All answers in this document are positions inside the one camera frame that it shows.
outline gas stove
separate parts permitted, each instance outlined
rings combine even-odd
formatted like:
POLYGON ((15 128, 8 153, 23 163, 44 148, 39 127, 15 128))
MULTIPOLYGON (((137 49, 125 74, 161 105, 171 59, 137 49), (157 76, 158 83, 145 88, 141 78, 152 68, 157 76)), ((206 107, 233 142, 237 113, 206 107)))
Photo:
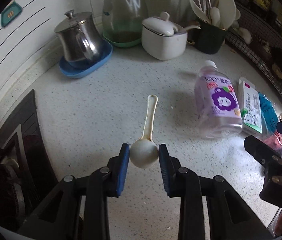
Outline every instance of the gas stove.
POLYGON ((35 92, 0 129, 0 226, 17 231, 58 183, 41 137, 35 92))

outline sugar bowl lid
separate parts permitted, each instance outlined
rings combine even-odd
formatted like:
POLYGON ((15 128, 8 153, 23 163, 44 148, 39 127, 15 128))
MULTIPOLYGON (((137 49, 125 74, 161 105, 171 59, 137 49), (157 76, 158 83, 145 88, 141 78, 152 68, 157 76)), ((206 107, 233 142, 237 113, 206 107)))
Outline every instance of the sugar bowl lid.
POLYGON ((67 16, 67 18, 57 25, 57 27, 54 29, 55 33, 64 32, 66 30, 74 28, 79 24, 84 23, 92 16, 92 12, 81 12, 76 14, 74 14, 73 12, 74 10, 70 10, 64 14, 65 16, 67 16))
POLYGON ((170 15, 167 12, 161 12, 160 17, 150 17, 142 21, 145 28, 162 35, 173 36, 178 32, 178 26, 169 21, 170 15))

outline purple bottle label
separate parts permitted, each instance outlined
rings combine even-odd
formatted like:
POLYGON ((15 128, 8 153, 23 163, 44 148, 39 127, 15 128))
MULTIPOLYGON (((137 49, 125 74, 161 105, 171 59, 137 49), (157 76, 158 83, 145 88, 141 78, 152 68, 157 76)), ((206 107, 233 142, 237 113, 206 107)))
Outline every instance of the purple bottle label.
POLYGON ((206 91, 206 105, 211 106, 208 116, 214 115, 241 119, 240 109, 231 81, 215 75, 205 75, 201 79, 203 81, 201 84, 206 86, 206 88, 202 88, 203 91, 206 91))

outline blue plastic bag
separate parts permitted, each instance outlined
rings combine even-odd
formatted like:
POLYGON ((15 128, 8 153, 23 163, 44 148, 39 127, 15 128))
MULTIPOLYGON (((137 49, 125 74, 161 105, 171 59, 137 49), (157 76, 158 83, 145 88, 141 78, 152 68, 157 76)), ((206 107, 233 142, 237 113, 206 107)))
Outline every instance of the blue plastic bag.
POLYGON ((279 119, 272 106, 272 103, 270 100, 267 99, 265 95, 263 95, 260 92, 259 92, 259 98, 260 98, 261 112, 265 119, 266 127, 269 132, 275 132, 276 124, 279 122, 279 119))

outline white plastic spoon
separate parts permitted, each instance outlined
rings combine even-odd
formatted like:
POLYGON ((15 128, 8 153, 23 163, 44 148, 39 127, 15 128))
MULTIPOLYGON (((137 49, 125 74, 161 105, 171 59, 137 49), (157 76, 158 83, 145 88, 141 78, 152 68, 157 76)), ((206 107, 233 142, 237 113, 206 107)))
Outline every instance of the white plastic spoon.
POLYGON ((211 21, 209 20, 207 15, 200 9, 199 6, 197 6, 197 4, 194 2, 194 0, 189 0, 189 1, 190 1, 191 8, 192 8, 193 12, 195 13, 195 15, 197 17, 199 17, 201 20, 211 24, 211 21))
POLYGON ((234 0, 219 0, 221 28, 227 30, 234 22, 236 17, 236 5, 234 0))
POLYGON ((180 29, 177 33, 175 33, 175 34, 184 33, 184 32, 187 32, 187 31, 189 31, 189 30, 192 30, 192 29, 201 29, 201 27, 196 26, 196 25, 190 25, 190 26, 181 28, 181 29, 180 29))
POLYGON ((158 147, 152 140, 154 112, 158 97, 148 96, 148 112, 146 114, 143 134, 130 147, 130 160, 138 168, 148 168, 158 159, 158 147))
POLYGON ((210 9, 210 15, 211 15, 211 20, 212 20, 212 25, 219 27, 220 26, 220 10, 217 7, 212 7, 210 9))
POLYGON ((241 13, 240 13, 239 9, 237 8, 237 9, 236 9, 235 20, 236 20, 236 21, 239 20, 240 17, 241 17, 241 13))

